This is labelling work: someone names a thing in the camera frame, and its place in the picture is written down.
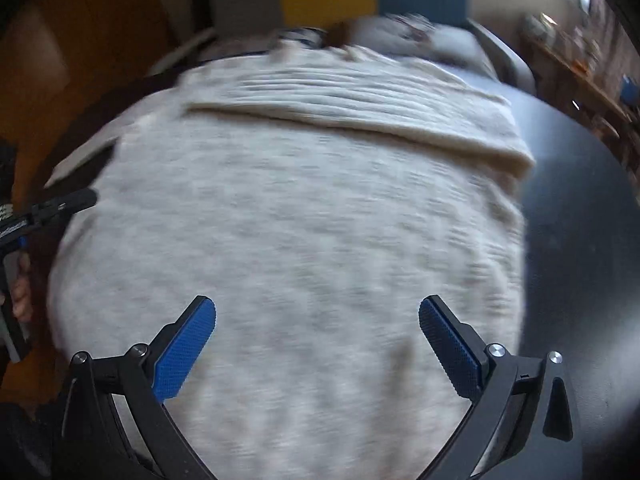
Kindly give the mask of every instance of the metal screw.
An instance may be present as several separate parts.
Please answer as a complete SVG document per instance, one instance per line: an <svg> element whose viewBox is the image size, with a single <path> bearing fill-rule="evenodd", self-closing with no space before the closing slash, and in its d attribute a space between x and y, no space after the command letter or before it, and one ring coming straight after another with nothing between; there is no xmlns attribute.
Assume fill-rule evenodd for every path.
<svg viewBox="0 0 640 480"><path fill-rule="evenodd" d="M549 359L552 363L559 365L562 362L562 354L560 352L549 352Z"/></svg>
<svg viewBox="0 0 640 480"><path fill-rule="evenodd" d="M502 357L505 352L506 350L504 349L504 346L498 345L498 343L489 345L489 354L494 357Z"/></svg>
<svg viewBox="0 0 640 480"><path fill-rule="evenodd" d="M89 354L87 352L78 352L71 358L71 360L73 361L73 364L81 365L87 360L88 357Z"/></svg>
<svg viewBox="0 0 640 480"><path fill-rule="evenodd" d="M131 351L138 357L142 357L144 354L146 354L147 350L148 350L148 346L145 345L144 343L138 343L137 345L133 345L131 347Z"/></svg>

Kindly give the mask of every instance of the blue gripper pad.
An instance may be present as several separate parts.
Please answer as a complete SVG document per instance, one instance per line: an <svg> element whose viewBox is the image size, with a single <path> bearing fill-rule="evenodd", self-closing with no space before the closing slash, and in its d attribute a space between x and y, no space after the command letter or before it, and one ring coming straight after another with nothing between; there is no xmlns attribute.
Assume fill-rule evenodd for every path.
<svg viewBox="0 0 640 480"><path fill-rule="evenodd" d="M482 394L482 370L473 352L436 303L425 298L418 311L420 328L460 397L475 402Z"/></svg>
<svg viewBox="0 0 640 480"><path fill-rule="evenodd" d="M178 394L215 327L216 307L203 298L156 361L152 390L158 402Z"/></svg>

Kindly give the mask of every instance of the human hand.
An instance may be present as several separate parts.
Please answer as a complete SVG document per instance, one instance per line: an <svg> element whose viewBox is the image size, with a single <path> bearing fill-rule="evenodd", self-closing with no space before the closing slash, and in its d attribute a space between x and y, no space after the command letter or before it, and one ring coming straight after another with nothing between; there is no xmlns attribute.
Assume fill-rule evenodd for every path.
<svg viewBox="0 0 640 480"><path fill-rule="evenodd" d="M31 304L31 283L29 269L31 261L27 253L18 259L18 277L11 285L11 297L14 300L14 316L21 323L31 321L33 305ZM4 294L0 293L0 305L4 304Z"/></svg>

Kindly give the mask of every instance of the white cloth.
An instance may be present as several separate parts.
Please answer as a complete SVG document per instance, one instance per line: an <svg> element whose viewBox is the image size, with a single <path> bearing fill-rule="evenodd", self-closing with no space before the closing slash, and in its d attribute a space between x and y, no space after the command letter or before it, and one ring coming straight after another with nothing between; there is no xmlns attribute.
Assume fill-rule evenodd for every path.
<svg viewBox="0 0 640 480"><path fill-rule="evenodd" d="M122 354L204 294L218 324L167 407L216 476L416 478L467 406L422 298L518 341L532 158L509 104L423 60L284 45L106 129L51 273L59 348Z"/></svg>

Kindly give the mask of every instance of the wooden floor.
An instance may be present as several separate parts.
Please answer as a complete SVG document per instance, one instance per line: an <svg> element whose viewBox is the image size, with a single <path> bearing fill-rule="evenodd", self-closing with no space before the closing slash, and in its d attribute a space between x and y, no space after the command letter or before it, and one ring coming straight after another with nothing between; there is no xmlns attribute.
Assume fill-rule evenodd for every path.
<svg viewBox="0 0 640 480"><path fill-rule="evenodd" d="M174 46L159 0L28 0L0 38L0 137L18 147L14 203L68 124L105 92L143 76ZM44 306L36 348L10 365L0 401L56 389Z"/></svg>

